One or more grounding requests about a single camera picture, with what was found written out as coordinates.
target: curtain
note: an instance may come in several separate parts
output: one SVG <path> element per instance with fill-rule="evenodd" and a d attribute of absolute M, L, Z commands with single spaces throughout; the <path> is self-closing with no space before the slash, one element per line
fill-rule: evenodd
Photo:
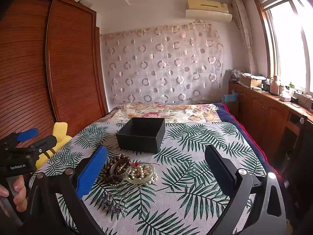
<path fill-rule="evenodd" d="M 247 48 L 249 57 L 249 72 L 253 75 L 257 75 L 255 59 L 252 52 L 251 29 L 244 3 L 241 0 L 233 0 L 232 5 L 235 11 L 235 20 L 237 21 L 237 25 L 241 31 L 242 39 Z"/>

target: open black box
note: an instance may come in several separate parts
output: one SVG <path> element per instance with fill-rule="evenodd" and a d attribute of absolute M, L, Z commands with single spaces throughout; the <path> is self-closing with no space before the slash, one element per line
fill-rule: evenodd
<path fill-rule="evenodd" d="M 116 133 L 116 138 L 121 149 L 157 154 L 164 134 L 164 118 L 134 117 Z"/>

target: bed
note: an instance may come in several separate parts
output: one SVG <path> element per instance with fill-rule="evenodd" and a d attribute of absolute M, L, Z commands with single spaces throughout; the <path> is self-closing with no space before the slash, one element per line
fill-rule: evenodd
<path fill-rule="evenodd" d="M 120 150 L 115 134 L 132 117 L 165 118 L 165 135 L 158 154 Z M 273 171 L 262 150 L 227 107 L 215 103 L 121 105 L 83 129 L 36 173 L 60 174 L 90 156 L 99 144 L 106 146 L 108 159 L 125 153 L 133 162 L 155 163 L 159 177 L 155 183 L 140 186 L 121 198 L 118 188 L 105 184 L 100 173 L 83 200 L 96 222 L 110 235 L 207 234 L 229 202 L 204 161 L 207 144 L 213 144 L 222 157 L 251 174 L 265 176 Z M 125 208 L 123 213 L 107 211 L 102 201 L 104 191 Z M 243 228 L 253 200 L 251 195 L 234 231 Z M 61 195 L 58 201 L 66 222 L 76 229 Z"/>

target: air conditioner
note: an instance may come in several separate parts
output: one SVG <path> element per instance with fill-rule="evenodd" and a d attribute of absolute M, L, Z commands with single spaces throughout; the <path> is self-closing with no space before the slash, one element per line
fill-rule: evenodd
<path fill-rule="evenodd" d="M 226 3 L 206 0 L 188 0 L 186 18 L 229 23 L 233 16 L 229 13 Z"/>

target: wardrobe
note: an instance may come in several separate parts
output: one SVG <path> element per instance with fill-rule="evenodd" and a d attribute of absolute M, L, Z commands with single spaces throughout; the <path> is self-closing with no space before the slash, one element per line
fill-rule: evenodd
<path fill-rule="evenodd" d="M 107 113 L 96 12 L 72 0 L 14 0 L 0 21 L 0 139 L 57 121 L 75 136 Z"/>

